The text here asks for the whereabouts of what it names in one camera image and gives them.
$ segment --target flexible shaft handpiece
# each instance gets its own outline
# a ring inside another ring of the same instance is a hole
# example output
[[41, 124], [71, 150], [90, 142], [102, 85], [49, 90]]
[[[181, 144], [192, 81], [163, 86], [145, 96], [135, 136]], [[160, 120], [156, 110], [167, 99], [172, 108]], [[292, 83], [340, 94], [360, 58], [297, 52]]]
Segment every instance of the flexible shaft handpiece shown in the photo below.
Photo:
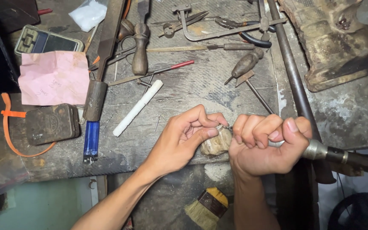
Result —
[[[285, 141], [281, 142], [269, 141], [268, 146], [279, 148], [284, 142]], [[351, 153], [342, 149], [328, 147], [315, 139], [309, 139], [309, 146], [303, 152], [302, 157], [310, 160], [325, 159], [329, 162], [344, 165], [347, 164], [353, 167], [368, 170], [367, 157], [363, 157], [358, 154]]]

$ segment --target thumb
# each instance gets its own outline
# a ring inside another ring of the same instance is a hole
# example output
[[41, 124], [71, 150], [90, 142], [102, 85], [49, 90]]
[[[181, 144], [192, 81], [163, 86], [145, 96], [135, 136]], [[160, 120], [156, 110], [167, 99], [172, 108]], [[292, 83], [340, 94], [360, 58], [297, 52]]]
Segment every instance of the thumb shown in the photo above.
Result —
[[299, 131], [293, 118], [283, 122], [282, 134], [285, 142], [279, 148], [286, 164], [293, 165], [309, 146], [309, 140]]
[[202, 128], [195, 132], [185, 143], [194, 150], [204, 141], [218, 136], [216, 128]]

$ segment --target forearm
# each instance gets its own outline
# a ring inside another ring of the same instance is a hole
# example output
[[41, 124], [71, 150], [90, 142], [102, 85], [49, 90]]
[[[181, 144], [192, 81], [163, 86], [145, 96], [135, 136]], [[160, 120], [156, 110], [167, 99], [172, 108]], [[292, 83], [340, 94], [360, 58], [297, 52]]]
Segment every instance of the forearm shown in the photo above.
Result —
[[234, 174], [234, 222], [236, 229], [280, 229], [276, 217], [265, 200], [259, 177]]
[[143, 194], [159, 179], [140, 166], [118, 189], [80, 218], [72, 230], [119, 230]]

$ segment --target left hand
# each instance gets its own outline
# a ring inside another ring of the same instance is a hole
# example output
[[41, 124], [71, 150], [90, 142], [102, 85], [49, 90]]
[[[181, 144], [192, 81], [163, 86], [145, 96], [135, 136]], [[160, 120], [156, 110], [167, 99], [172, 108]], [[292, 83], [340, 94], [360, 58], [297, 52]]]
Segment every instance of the left hand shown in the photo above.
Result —
[[206, 114], [203, 105], [170, 118], [143, 165], [155, 177], [182, 169], [202, 142], [218, 135], [219, 124], [228, 126], [222, 113]]

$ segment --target fingernail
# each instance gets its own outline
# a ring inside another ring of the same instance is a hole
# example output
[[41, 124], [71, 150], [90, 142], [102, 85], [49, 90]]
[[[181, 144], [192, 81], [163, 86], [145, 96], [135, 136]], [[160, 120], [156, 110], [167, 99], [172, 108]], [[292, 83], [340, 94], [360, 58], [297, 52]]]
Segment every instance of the fingernail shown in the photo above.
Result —
[[218, 129], [210, 128], [210, 129], [208, 129], [207, 133], [208, 133], [209, 137], [213, 138], [213, 137], [218, 135]]
[[260, 142], [260, 141], [257, 141], [256, 144], [258, 145], [258, 148], [260, 148], [260, 149], [265, 148], [265, 145], [263, 145], [262, 142]]
[[293, 120], [292, 118], [290, 118], [287, 121], [287, 126], [289, 127], [290, 131], [292, 131], [292, 132], [299, 131], [299, 128], [296, 126], [295, 120]]
[[275, 130], [271, 134], [269, 134], [268, 139], [274, 139], [278, 135], [279, 135], [279, 132]]
[[242, 144], [242, 138], [240, 136], [235, 136], [235, 139], [238, 144]]

